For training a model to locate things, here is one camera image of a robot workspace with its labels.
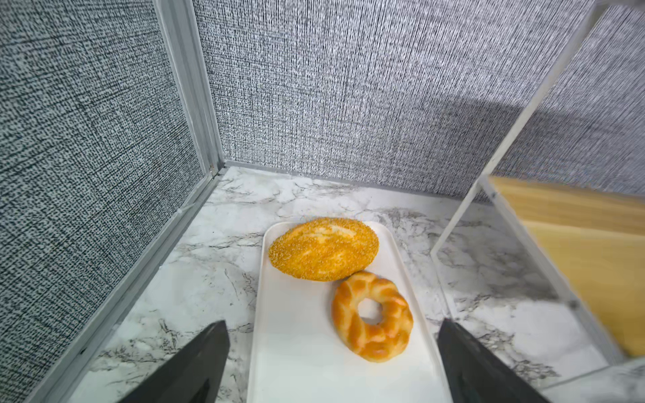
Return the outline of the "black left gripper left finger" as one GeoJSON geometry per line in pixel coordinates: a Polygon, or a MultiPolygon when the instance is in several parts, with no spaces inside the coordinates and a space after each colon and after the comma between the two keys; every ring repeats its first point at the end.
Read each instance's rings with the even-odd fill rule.
{"type": "Polygon", "coordinates": [[[228,359],[224,321],[213,322],[122,402],[215,402],[228,359]]]}

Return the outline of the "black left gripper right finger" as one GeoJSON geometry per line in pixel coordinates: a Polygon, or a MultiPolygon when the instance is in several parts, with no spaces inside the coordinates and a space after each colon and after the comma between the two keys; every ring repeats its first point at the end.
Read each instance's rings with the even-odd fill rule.
{"type": "Polygon", "coordinates": [[[549,402],[457,322],[443,320],[438,349],[454,402],[549,402]]]}

